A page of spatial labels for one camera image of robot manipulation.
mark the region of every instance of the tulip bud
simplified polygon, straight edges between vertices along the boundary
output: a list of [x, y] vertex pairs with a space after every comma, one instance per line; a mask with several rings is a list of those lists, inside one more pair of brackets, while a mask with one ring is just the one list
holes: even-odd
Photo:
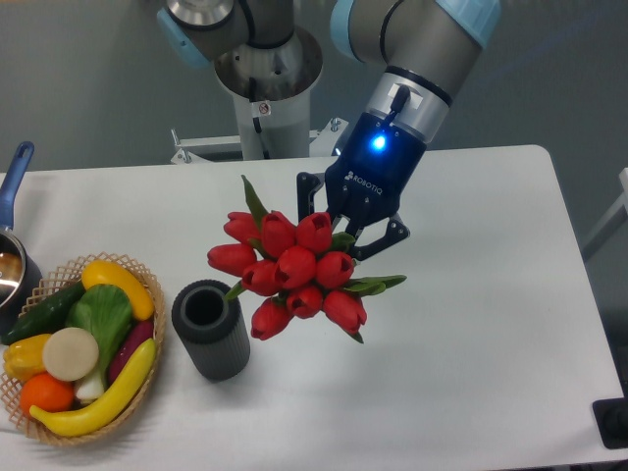
[[235, 277], [241, 277], [244, 269], [256, 261], [253, 249], [243, 243], [218, 245], [207, 252], [210, 267]]
[[353, 259], [344, 252], [329, 252], [316, 265], [316, 282], [327, 289], [338, 288], [353, 275]]
[[229, 222], [224, 225], [225, 232], [238, 242], [248, 244], [252, 238], [262, 238], [250, 213], [233, 212], [227, 217]]
[[316, 257], [299, 245], [289, 248], [277, 260], [275, 282], [283, 289], [294, 289], [316, 276]]
[[286, 328], [292, 316], [285, 306], [266, 299], [253, 313], [251, 336], [254, 339], [267, 340]]
[[286, 216], [273, 211], [262, 219], [262, 246], [273, 258], [279, 258], [296, 242], [295, 227]]
[[316, 254], [332, 245], [332, 220], [329, 213], [314, 213], [296, 227], [296, 243]]
[[301, 319], [309, 319], [321, 310], [323, 293], [314, 285], [294, 289], [288, 295], [288, 312]]
[[262, 260], [244, 269], [242, 273], [242, 287], [253, 291], [260, 296], [277, 294], [280, 286], [275, 283], [275, 262]]
[[366, 322], [362, 300], [343, 291], [330, 292], [323, 301], [323, 311], [330, 321], [350, 334], [357, 334]]

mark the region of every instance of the black vase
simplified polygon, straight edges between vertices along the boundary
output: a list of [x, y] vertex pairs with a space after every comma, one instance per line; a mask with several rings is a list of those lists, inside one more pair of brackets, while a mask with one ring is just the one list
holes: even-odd
[[251, 351], [239, 301], [225, 300], [229, 289], [215, 280], [201, 280], [185, 287], [173, 305], [177, 335], [198, 372], [212, 381], [242, 371]]

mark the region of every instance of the purple eggplant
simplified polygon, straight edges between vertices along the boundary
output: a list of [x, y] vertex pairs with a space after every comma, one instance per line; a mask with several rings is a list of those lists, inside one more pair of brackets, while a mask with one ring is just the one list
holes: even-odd
[[142, 321], [138, 323], [135, 327], [132, 328], [131, 333], [123, 343], [114, 359], [111, 361], [109, 365], [109, 374], [107, 379], [109, 380], [109, 384], [111, 385], [120, 372], [125, 367], [129, 358], [133, 352], [144, 343], [145, 340], [153, 338], [153, 323], [152, 321]]

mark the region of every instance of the blue led light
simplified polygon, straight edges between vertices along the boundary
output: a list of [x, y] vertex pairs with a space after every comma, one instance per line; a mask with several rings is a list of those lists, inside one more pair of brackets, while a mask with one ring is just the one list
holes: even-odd
[[376, 152], [381, 152], [386, 148], [386, 138], [382, 135], [377, 135], [371, 141], [371, 148]]

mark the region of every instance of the yellow squash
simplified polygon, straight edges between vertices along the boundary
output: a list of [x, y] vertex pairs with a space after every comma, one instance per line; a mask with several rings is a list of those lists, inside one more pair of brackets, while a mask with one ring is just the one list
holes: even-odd
[[95, 432], [111, 423], [129, 405], [148, 376], [156, 352], [155, 340], [146, 340], [131, 355], [113, 385], [87, 407], [68, 412], [46, 412], [33, 405], [30, 415], [62, 437]]
[[2, 358], [7, 376], [24, 383], [46, 371], [43, 366], [42, 351], [48, 339], [50, 339], [50, 334], [41, 334], [16, 341], [4, 350]]
[[83, 269], [80, 280], [85, 289], [96, 285], [114, 285], [120, 288], [129, 298], [133, 318], [137, 321], [146, 321], [153, 315], [155, 306], [148, 291], [131, 272], [117, 263], [94, 260]]

